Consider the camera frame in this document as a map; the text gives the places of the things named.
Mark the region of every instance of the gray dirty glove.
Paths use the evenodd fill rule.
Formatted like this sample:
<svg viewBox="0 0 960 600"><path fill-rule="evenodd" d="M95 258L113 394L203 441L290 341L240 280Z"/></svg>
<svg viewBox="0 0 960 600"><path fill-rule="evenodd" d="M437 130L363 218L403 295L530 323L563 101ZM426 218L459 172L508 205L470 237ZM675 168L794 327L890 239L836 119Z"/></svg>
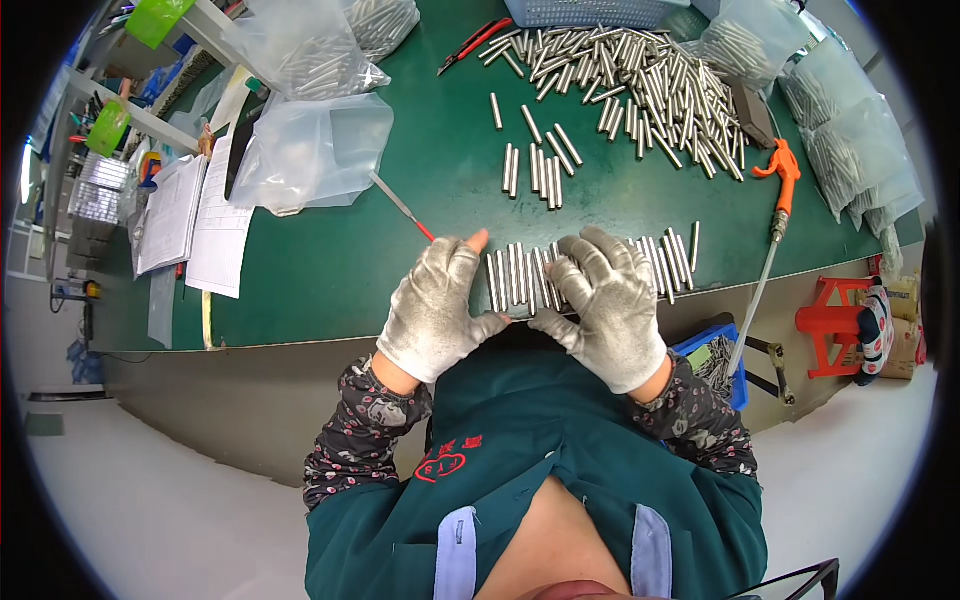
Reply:
<svg viewBox="0 0 960 600"><path fill-rule="evenodd" d="M557 340L614 394L632 392L653 376L666 356L657 327L653 265L636 248L596 227L584 228L580 237L567 235L559 246L587 273L565 256L550 271L580 315L580 324L541 310L530 326Z"/></svg>
<svg viewBox="0 0 960 600"><path fill-rule="evenodd" d="M439 237L390 297L390 316L376 347L423 383L476 350L507 323L488 312L468 312L470 286L480 257L466 242Z"/></svg>

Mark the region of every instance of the cable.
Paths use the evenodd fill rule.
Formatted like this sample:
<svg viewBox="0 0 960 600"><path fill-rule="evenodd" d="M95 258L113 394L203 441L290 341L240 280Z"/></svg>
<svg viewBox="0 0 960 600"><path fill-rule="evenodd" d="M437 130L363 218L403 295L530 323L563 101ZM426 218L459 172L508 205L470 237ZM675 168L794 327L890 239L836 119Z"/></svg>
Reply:
<svg viewBox="0 0 960 600"><path fill-rule="evenodd" d="M151 356L154 355L152 352L149 352L149 353L147 354L147 357L144 358L143 360L127 360L126 358L120 358L119 356L116 356L116 355L114 355L114 354L110 354L110 353L108 353L108 352L102 352L102 353L103 353L104 356L109 356L110 358L114 358L114 359L120 361L121 363L129 363L129 364L131 364L131 365L139 365L140 363L145 363L145 362L147 362L148 360L150 360L150 357L151 357Z"/></svg>

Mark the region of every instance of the floral sleeve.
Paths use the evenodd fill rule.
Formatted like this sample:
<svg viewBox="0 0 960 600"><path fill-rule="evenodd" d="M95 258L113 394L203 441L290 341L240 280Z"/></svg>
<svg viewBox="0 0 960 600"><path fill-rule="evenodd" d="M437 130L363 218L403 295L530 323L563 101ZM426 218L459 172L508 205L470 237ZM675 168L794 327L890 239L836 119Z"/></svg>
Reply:
<svg viewBox="0 0 960 600"><path fill-rule="evenodd" d="M371 358L354 361L338 382L340 403L304 463L303 502L309 510L331 495L366 483L398 483L394 448L433 414L425 385L394 394L373 374Z"/></svg>
<svg viewBox="0 0 960 600"><path fill-rule="evenodd" d="M691 463L756 478L750 432L740 413L716 397L703 379L693 376L685 357L673 350L668 353L673 360L670 383L652 402L629 403L634 423Z"/></svg>

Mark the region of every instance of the eyeglasses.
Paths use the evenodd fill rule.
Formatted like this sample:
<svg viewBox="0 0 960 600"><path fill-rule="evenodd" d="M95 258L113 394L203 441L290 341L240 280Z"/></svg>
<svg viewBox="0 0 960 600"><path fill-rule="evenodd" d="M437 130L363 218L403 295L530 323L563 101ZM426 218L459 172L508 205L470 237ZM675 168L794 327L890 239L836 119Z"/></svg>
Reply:
<svg viewBox="0 0 960 600"><path fill-rule="evenodd" d="M730 598L751 600L835 600L840 561L830 559L764 582L759 586L741 591Z"/></svg>

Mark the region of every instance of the pile of metal pins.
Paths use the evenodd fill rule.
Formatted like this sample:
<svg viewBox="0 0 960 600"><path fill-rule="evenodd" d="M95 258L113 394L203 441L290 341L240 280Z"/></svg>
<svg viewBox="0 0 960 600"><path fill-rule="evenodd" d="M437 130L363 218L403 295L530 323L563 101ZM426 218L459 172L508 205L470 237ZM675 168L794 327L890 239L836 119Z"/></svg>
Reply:
<svg viewBox="0 0 960 600"><path fill-rule="evenodd" d="M365 63L369 69L361 70ZM291 100L328 100L369 91L386 75L366 63L352 36L311 37L287 55L277 69L291 88Z"/></svg>
<svg viewBox="0 0 960 600"><path fill-rule="evenodd" d="M804 69L794 69L780 78L780 89L786 96L793 118L801 127L816 129L840 114L840 107L813 75Z"/></svg>
<svg viewBox="0 0 960 600"><path fill-rule="evenodd" d="M727 366L733 354L733 342L721 335L706 343L710 358L693 375L700 377L713 390L713 395L730 403L733 397L733 380L727 377Z"/></svg>
<svg viewBox="0 0 960 600"><path fill-rule="evenodd" d="M805 135L804 147L827 204L839 212L853 201L857 190L863 189L867 176L850 142L828 127Z"/></svg>
<svg viewBox="0 0 960 600"><path fill-rule="evenodd" d="M708 178L719 165L743 181L743 149L750 142L736 119L732 91L720 81L727 73L694 58L669 32L599 25L515 30L490 46L480 54L484 65L503 58L537 86L538 102L550 91L565 95L572 84L586 91L583 105L603 102L597 131L614 142L622 127L636 144L637 160L656 141L678 169L684 165L677 154L687 150ZM518 62L530 67L529 78Z"/></svg>
<svg viewBox="0 0 960 600"><path fill-rule="evenodd" d="M490 95L490 104L493 111L493 125L500 131L503 129L503 119L500 116L500 105L495 93ZM520 107L520 112L523 113L523 118L526 120L527 127L534 139L529 147L530 191L540 194L540 199L547 202L547 210L560 210L564 207L564 182L561 170L563 169L569 177L573 177L576 174L573 165L582 167L584 162L560 123L554 123L553 125L557 133L556 136L554 132L541 135L530 109L523 105ZM543 148L538 148L538 146L543 145L544 138L553 149L553 156L547 156ZM501 189L505 194L509 194L511 199L516 198L519 172L520 149L515 148L513 143L508 142L503 157L503 185Z"/></svg>
<svg viewBox="0 0 960 600"><path fill-rule="evenodd" d="M750 89L772 82L782 63L767 58L763 40L730 20L714 20L697 42L697 53L712 60Z"/></svg>
<svg viewBox="0 0 960 600"><path fill-rule="evenodd" d="M693 247L687 254L683 238L667 228L660 239L660 246L653 237L627 238L628 245L646 256L654 267L654 287L658 296L673 304L684 286L694 290L693 274L697 270L697 254L700 249L700 222L693 225ZM533 248L524 253L523 244L508 244L507 253L502 250L487 254L487 286L490 292L491 310L508 312L511 306L526 305L531 317L540 308L564 312L568 308L566 298L553 281L546 276L546 265L562 254L554 242L549 250Z"/></svg>
<svg viewBox="0 0 960 600"><path fill-rule="evenodd" d="M357 0L344 14L373 62L387 58L420 22L417 4L410 0Z"/></svg>

